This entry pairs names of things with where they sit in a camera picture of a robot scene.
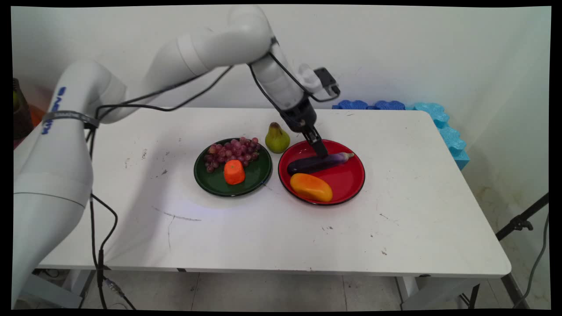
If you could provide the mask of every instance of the green plate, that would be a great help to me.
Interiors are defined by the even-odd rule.
[[[231,140],[233,140],[233,138],[223,139],[216,143],[224,145]],[[271,162],[271,156],[265,149],[265,146],[262,145],[258,151],[260,154],[258,159],[252,161],[248,167],[244,168],[244,172],[246,173],[245,180],[233,186],[227,184],[224,179],[224,164],[221,164],[220,167],[215,169],[212,173],[207,172],[207,168],[205,167],[205,155],[209,147],[201,152],[193,167],[195,181],[197,181],[197,184],[205,191],[218,196],[239,196],[252,192],[268,181],[271,171],[273,170],[273,163]]]

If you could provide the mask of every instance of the fake fruit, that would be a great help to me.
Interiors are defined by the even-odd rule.
[[[279,124],[273,122],[269,124],[268,134],[265,136],[266,146],[273,152],[284,152],[291,142],[289,134],[285,132]]]
[[[224,179],[231,186],[243,182],[245,178],[246,173],[240,160],[230,160],[224,165]]]
[[[340,152],[328,155],[324,158],[318,156],[297,159],[287,166],[287,173],[314,173],[327,168],[335,167],[345,163],[349,158],[355,156],[353,153]]]
[[[260,148],[257,138],[249,139],[244,136],[224,144],[213,144],[207,149],[205,167],[208,173],[213,173],[221,164],[236,159],[244,167],[248,167],[252,161],[257,160]]]
[[[291,177],[291,187],[298,195],[310,200],[329,202],[332,188],[326,181],[306,173],[296,173]]]

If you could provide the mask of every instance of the carrot piece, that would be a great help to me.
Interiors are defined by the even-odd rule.
[[[245,178],[246,173],[239,160],[230,160],[224,165],[224,179],[231,186],[243,182]]]

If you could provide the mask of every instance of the white wall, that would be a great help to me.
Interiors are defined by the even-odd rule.
[[[64,68],[79,58],[93,58],[135,84],[162,44],[204,26],[224,27],[229,7],[12,7],[13,75],[26,98],[42,107]],[[340,83],[340,100],[444,105],[468,144],[471,162],[463,174],[494,229],[548,191],[550,7],[262,8],[291,65],[328,68]],[[216,75],[152,103],[171,106],[170,100],[185,99]],[[241,65],[192,106],[270,105]],[[533,219],[533,232],[509,237],[521,242],[504,242],[522,290],[545,216]],[[533,285],[541,291],[532,292],[535,306],[550,307],[547,262],[545,255],[540,285]]]

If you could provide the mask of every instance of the bunch of red grapes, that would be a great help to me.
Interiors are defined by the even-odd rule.
[[[240,140],[233,139],[229,143],[213,144],[205,155],[205,167],[207,172],[212,173],[220,164],[226,164],[230,160],[239,160],[244,167],[248,167],[251,161],[257,160],[258,151],[261,145],[254,137],[251,140],[240,137]]]

